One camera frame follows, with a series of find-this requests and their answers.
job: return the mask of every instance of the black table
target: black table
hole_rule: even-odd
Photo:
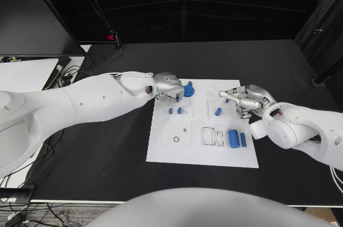
[[[89,52],[107,59],[120,55],[114,45],[92,46]],[[91,56],[94,75],[170,71],[177,78],[239,79],[241,85],[265,88],[277,101],[340,111],[326,88],[310,83],[316,73],[291,40],[128,44],[114,62]],[[254,141],[259,169],[146,162],[153,108],[151,100],[111,121],[65,129],[56,154],[30,182],[33,200],[127,201],[157,190],[206,187],[287,205],[343,205],[329,166],[267,137]]]

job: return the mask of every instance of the blue cylinder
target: blue cylinder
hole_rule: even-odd
[[[192,97],[195,94],[195,88],[193,88],[193,84],[190,81],[187,82],[187,85],[183,87],[183,90],[184,90],[183,96]]]
[[[229,130],[229,141],[231,148],[239,148],[238,131],[235,129]]]
[[[241,133],[241,143],[242,143],[242,147],[246,147],[246,141],[245,141],[245,134]]]
[[[219,115],[221,115],[221,112],[222,112],[222,108],[219,107],[219,108],[216,109],[215,115],[219,116]]]

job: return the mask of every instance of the monitor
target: monitor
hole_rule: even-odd
[[[0,0],[0,56],[85,56],[49,0]]]

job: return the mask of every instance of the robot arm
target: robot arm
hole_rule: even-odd
[[[319,162],[343,170],[343,114],[277,103],[265,89],[255,85],[222,91],[219,96],[228,99],[238,93],[241,95],[231,101],[238,101],[239,117],[249,118],[248,112],[261,117],[249,125],[254,138],[268,136],[281,148],[301,150]],[[255,102],[255,106],[249,107],[248,102]],[[320,141],[310,140],[317,135]]]
[[[20,167],[61,129],[114,119],[154,97],[173,102],[169,94],[182,100],[182,82],[170,72],[154,76],[138,72],[102,74],[58,89],[0,91],[0,178]]]

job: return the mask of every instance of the gray carpet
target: gray carpet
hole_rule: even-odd
[[[62,203],[56,203],[52,205],[49,203],[49,206],[52,205],[53,207],[61,205]],[[7,204],[0,204],[0,210],[9,210],[10,208],[1,208],[1,206],[7,206]],[[115,204],[76,204],[71,203],[68,205],[63,205],[61,207],[53,208],[53,212],[56,216],[62,219],[65,226],[68,227],[84,227],[86,224],[111,208],[114,208],[117,205]],[[39,210],[45,209],[46,204],[39,204],[39,205],[30,205],[27,208],[27,213],[26,220],[36,220],[40,221],[43,218],[42,222],[50,225],[62,226],[61,220],[53,216],[52,212],[49,210]],[[13,206],[14,210],[20,210],[22,207]],[[7,216],[13,212],[3,212],[0,211],[0,227],[4,226],[4,223],[7,222]],[[37,223],[29,222],[26,224],[29,227],[35,227]]]

